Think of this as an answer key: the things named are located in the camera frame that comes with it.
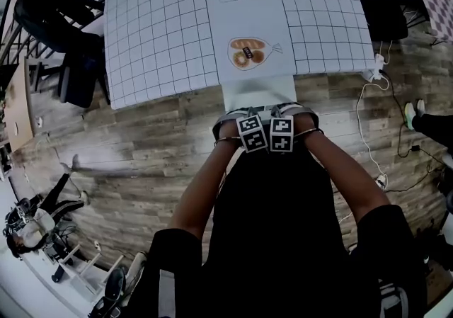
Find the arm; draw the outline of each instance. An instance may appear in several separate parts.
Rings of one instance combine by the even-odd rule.
[[[314,128],[313,120],[308,114],[298,115],[294,121],[297,132]],[[306,147],[321,162],[345,198],[356,222],[369,211],[390,204],[373,178],[326,136],[313,132],[304,139]]]
[[[220,138],[237,135],[235,121],[222,125]],[[222,141],[217,144],[184,191],[168,227],[183,229],[194,234],[198,239],[202,238],[214,207],[220,182],[237,148],[237,144],[231,141]]]

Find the floor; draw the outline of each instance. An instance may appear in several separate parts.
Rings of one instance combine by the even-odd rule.
[[[392,45],[385,70],[401,105],[423,97],[430,113],[452,114],[453,47],[431,47],[431,42],[422,26],[411,28],[409,38]],[[387,47],[383,46],[385,55]],[[112,264],[120,254],[130,262],[166,226],[185,187],[212,150],[210,128],[224,112],[222,89],[211,87],[117,111],[97,93],[92,106],[82,110],[58,101],[55,82],[42,83],[41,92],[33,94],[35,115],[43,118],[44,125],[35,140],[13,156],[14,188],[21,198],[45,194],[63,173],[59,163],[70,164],[77,154],[81,169],[72,175],[62,198],[77,198],[85,190],[91,205],[72,214],[79,231],[70,238],[82,245],[87,257],[96,253],[93,242],[98,241],[101,265]],[[355,113],[364,79],[359,74],[320,74],[297,76],[294,82],[298,101],[319,113],[326,135],[377,177]],[[368,86],[358,107],[365,139],[389,176],[389,189],[410,187],[426,175],[427,168],[438,166],[422,152],[405,159],[397,156],[402,119],[391,89]],[[444,150],[403,127],[401,153],[412,144],[437,158]],[[431,219],[438,225],[444,217],[445,200],[432,182],[436,175],[429,174],[407,192],[388,193],[403,208],[414,232],[429,226]],[[335,202],[344,243],[350,246],[357,236],[354,219],[339,193]],[[280,207],[284,213],[286,206]],[[211,229],[212,222],[203,237],[204,254]]]

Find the bracelet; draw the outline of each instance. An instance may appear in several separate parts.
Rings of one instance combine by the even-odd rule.
[[[311,134],[313,132],[321,132],[321,133],[324,134],[323,130],[321,130],[319,128],[312,128],[312,129],[305,130],[304,132],[295,135],[294,138],[301,137],[302,135],[308,135],[308,134]]]
[[[223,137],[223,138],[220,138],[219,140],[216,140],[214,142],[214,147],[217,145],[218,142],[231,142],[231,141],[241,141],[241,137]]]

